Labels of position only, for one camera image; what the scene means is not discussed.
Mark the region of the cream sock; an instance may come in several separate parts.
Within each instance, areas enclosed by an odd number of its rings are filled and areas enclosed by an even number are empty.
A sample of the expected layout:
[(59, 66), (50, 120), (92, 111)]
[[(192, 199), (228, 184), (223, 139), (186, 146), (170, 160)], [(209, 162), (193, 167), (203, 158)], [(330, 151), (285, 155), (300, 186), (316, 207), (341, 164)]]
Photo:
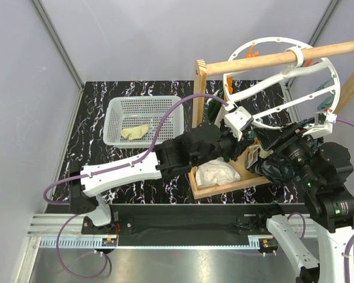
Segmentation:
[(148, 130), (148, 125), (125, 128), (121, 130), (121, 137), (128, 140), (142, 139), (148, 133)]
[(251, 145), (248, 148), (246, 168), (249, 169), (254, 165), (259, 159), (265, 159), (273, 153), (273, 150), (266, 151), (262, 148), (260, 144)]

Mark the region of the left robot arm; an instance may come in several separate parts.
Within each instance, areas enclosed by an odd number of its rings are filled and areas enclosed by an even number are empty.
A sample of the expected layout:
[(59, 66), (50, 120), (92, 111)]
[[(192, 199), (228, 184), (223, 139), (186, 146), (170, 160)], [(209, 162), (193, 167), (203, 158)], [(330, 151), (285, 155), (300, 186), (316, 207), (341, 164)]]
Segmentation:
[(70, 212), (86, 214), (100, 232), (110, 233), (115, 228), (115, 219), (110, 207), (100, 198), (102, 192), (142, 180), (184, 175), (193, 167), (219, 157), (236, 161), (254, 143), (249, 131), (239, 134), (236, 137), (224, 124), (201, 123), (133, 157), (82, 168), (74, 163), (68, 182)]

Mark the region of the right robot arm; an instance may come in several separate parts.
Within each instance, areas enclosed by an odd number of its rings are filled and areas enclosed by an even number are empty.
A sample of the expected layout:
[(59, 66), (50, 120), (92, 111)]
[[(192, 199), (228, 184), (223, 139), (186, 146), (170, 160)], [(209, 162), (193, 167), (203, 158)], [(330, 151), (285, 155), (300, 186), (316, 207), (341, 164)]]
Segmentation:
[(347, 148), (323, 143), (311, 152), (307, 131), (293, 123), (280, 130), (255, 129), (270, 158), (288, 162), (301, 181), (303, 199), (316, 229), (319, 257), (315, 258), (289, 225), (279, 205), (268, 205), (256, 218), (257, 230), (271, 233), (294, 271), (296, 282), (354, 280), (354, 197), (345, 186), (353, 172)]

